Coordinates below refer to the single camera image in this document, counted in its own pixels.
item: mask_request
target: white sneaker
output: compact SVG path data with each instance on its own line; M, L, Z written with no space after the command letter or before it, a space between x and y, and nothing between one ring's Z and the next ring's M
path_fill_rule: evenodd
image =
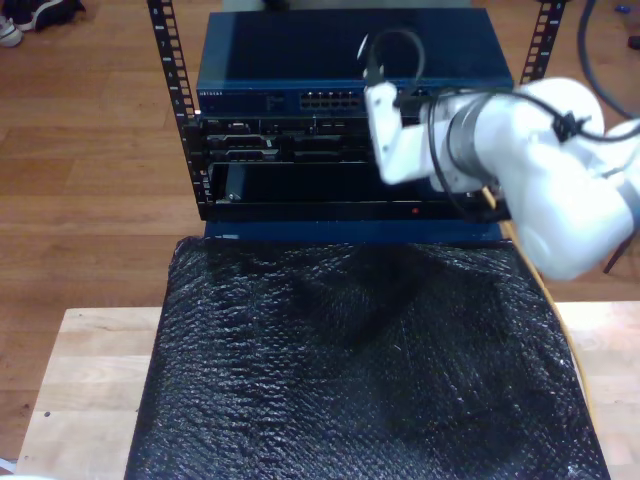
M0 15L0 45L15 47L22 41L22 32L16 28L11 20Z

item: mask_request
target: wooden floor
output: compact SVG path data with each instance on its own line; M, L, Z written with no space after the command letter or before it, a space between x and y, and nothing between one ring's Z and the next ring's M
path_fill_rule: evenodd
M216 0L178 0L195 84ZM537 4L487 6L519 78ZM600 1L591 51L604 84L640 110L640 56ZM75 25L0 51L0 457L17 458L64 311L157 306L176 242L199 221L143 0L86 0ZM581 78L567 7L548 74ZM609 124L618 119L607 112ZM552 284L558 301L640 300L640 246L610 276Z

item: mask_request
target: black bubble wrap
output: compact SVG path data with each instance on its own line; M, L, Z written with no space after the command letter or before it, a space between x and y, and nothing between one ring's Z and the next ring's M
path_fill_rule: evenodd
M609 478L509 245L178 245L127 477Z

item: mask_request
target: black rack unit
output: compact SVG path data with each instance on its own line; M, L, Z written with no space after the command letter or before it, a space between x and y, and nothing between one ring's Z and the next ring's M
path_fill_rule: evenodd
M564 7L568 1L570 0L540 2L540 12L536 19L521 84L544 77ZM212 177L207 171L204 160L206 132L196 115L173 2L172 0L147 0L147 5L200 218L217 221L251 221L260 218L260 212L264 212L265 209L269 210L270 220L280 221L334 220L338 211L340 218L345 220L457 218L455 209L444 197L441 200L430 200L429 208L421 208L424 205L420 201L379 202L377 205L372 205L375 202L243 204L234 202L233 193L227 198L219 198L220 192L214 191L217 187L210 182ZM229 169L223 168L220 174L226 177L229 175ZM480 202L472 196L465 203L470 211L481 208Z

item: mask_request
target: shoe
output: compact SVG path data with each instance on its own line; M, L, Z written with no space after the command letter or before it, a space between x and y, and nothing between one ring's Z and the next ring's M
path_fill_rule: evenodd
M22 41L22 32L16 28L11 20L0 15L0 45L15 47Z
M78 11L86 12L80 0L5 0L2 7L2 13L23 32L68 23Z

